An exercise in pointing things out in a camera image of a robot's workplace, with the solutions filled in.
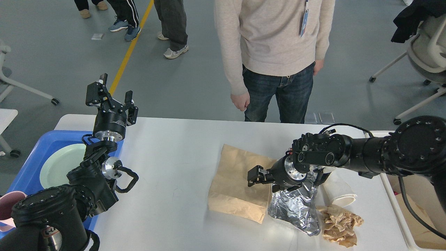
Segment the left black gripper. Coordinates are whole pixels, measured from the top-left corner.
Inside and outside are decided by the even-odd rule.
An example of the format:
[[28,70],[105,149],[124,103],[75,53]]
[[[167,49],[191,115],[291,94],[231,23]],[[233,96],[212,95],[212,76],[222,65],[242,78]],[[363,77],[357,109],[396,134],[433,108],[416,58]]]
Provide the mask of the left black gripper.
[[100,76],[99,80],[87,86],[85,104],[98,108],[98,114],[94,122],[93,137],[100,141],[119,142],[124,140],[126,127],[136,123],[139,108],[132,99],[133,91],[125,94],[124,105],[114,108],[112,96],[106,88],[107,73]]

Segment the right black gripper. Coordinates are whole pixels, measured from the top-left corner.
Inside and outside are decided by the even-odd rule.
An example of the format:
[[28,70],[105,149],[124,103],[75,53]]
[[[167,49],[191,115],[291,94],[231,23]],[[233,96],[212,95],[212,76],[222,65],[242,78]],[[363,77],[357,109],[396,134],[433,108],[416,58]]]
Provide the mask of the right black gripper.
[[274,165],[268,169],[263,169],[257,165],[247,172],[247,187],[255,184],[273,184],[272,192],[294,191],[302,187],[303,181],[307,178],[309,165],[301,162],[294,163],[293,156],[284,156],[277,160]]

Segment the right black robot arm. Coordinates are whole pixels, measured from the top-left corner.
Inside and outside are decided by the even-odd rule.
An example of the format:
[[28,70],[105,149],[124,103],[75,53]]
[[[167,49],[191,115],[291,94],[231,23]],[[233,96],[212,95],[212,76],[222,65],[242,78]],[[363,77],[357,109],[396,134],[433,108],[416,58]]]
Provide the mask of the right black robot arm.
[[428,230],[445,238],[414,213],[402,179],[408,175],[427,178],[445,208],[445,130],[445,119],[438,116],[417,116],[382,138],[369,132],[369,138],[353,139],[337,134],[330,125],[318,134],[306,133],[295,139],[291,149],[271,168],[257,165],[249,170],[247,185],[272,184],[273,192],[294,191],[302,186],[311,166],[342,167],[366,178],[380,173],[397,175],[408,211]]

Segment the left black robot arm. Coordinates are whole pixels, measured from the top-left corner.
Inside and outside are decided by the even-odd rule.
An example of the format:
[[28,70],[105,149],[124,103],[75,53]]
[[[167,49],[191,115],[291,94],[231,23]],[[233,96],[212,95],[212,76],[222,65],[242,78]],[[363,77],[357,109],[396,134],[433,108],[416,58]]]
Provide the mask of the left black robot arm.
[[118,197],[137,183],[137,173],[110,156],[135,124],[138,107],[127,91],[116,101],[106,88],[107,74],[89,84],[85,103],[98,109],[92,134],[83,135],[83,160],[67,173],[69,184],[43,189],[12,206],[15,229],[1,239],[2,251],[91,251],[99,249],[98,235],[84,227],[89,217],[110,209]]

